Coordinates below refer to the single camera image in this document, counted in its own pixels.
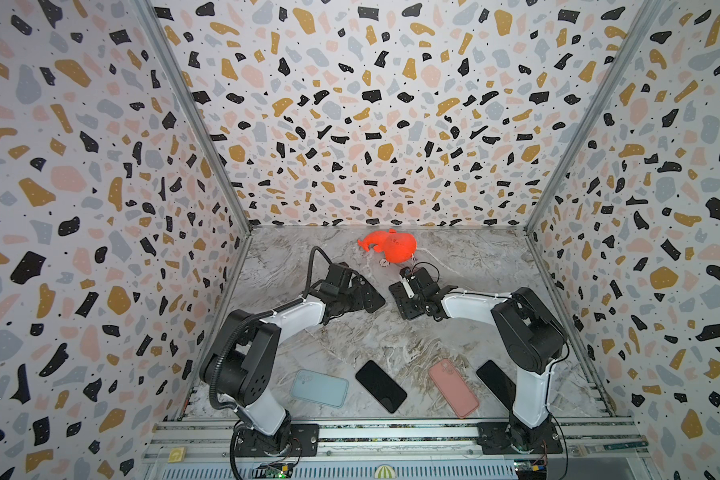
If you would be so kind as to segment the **black phone case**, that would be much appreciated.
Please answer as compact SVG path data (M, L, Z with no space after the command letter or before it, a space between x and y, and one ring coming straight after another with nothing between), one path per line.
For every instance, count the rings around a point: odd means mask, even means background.
M362 275L354 278L353 288L353 298L357 310L374 313L386 304L384 297Z

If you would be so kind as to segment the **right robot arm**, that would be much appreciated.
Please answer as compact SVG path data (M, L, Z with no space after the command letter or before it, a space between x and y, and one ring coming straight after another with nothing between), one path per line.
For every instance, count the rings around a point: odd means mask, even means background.
M404 268L389 291L406 320L426 315L436 321L463 319L495 326L516 366L516 377L510 379L491 361L478 371L509 411L505 441L519 452L547 443L554 432L549 385L554 363L563 359L567 335L532 289L480 293L453 285L441 287L426 269Z

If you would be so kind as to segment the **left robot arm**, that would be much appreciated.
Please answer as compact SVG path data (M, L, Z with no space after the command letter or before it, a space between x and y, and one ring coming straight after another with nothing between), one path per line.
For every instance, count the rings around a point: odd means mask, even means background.
M268 388L279 345L310 327L384 305L363 275L332 263L324 279L308 279L301 295L284 305L259 313L230 312L199 369L210 406L233 412L270 451L284 450L291 439L291 415Z

